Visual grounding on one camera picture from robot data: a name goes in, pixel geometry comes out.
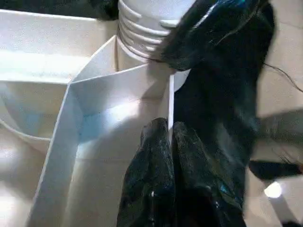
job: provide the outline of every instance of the white surface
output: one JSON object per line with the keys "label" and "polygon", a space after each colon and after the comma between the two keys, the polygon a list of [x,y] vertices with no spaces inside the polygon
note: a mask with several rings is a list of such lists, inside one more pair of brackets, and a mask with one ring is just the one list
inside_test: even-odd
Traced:
{"label": "white surface", "polygon": [[0,81],[0,123],[46,153],[65,90],[64,84]]}
{"label": "white surface", "polygon": [[0,126],[0,226],[24,227],[45,156]]}
{"label": "white surface", "polygon": [[[108,211],[105,207],[95,210],[93,204],[78,204],[86,198],[74,189],[74,185],[79,184],[74,181],[76,170],[72,177],[78,159],[128,163],[140,144],[142,127],[160,116],[168,119],[171,135],[172,70],[155,62],[143,65],[139,62],[140,65],[134,67],[132,64],[136,60],[124,61],[129,55],[123,51],[117,38],[112,37],[68,85],[27,226],[53,227],[62,223],[75,226],[77,221],[83,223],[85,214],[92,210],[102,217],[101,220],[114,224],[117,204],[111,204],[112,210],[106,205]],[[119,65],[128,69],[118,71]],[[120,166],[112,167],[113,175],[119,173],[113,177],[123,178]],[[83,177],[91,182],[98,180],[93,175],[81,176],[81,179]],[[112,188],[121,191],[121,185],[115,182]],[[111,196],[109,190],[98,199],[106,200],[108,196]]]}
{"label": "white surface", "polygon": [[117,22],[0,9],[0,79],[68,83]]}

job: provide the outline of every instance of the white plastic container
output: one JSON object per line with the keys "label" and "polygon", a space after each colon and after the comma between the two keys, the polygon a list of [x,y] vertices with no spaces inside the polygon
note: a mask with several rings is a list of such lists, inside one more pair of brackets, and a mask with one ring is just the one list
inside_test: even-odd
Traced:
{"label": "white plastic container", "polygon": [[0,18],[10,63],[0,71],[0,122],[46,153],[27,226],[113,226],[143,126],[165,117],[171,135],[173,71],[138,60],[116,22],[5,10]]}
{"label": "white plastic container", "polygon": [[107,57],[113,63],[108,74],[88,64],[68,85],[29,227],[114,226],[125,170],[143,126],[165,117],[172,127],[171,70],[145,64],[115,72],[115,45],[114,36],[91,61]]}

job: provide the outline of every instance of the white plastic bin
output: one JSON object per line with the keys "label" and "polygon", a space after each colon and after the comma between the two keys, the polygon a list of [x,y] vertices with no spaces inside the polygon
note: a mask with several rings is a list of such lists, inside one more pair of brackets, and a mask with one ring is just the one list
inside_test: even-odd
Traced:
{"label": "white plastic bin", "polygon": [[96,72],[88,71],[66,91],[29,227],[114,226],[143,126],[165,117],[172,127],[173,75],[166,66],[149,63],[93,78]]}
{"label": "white plastic bin", "polygon": [[27,226],[114,226],[143,126],[165,117],[171,136],[173,71],[136,58],[115,21],[0,20],[0,123],[46,153]]}

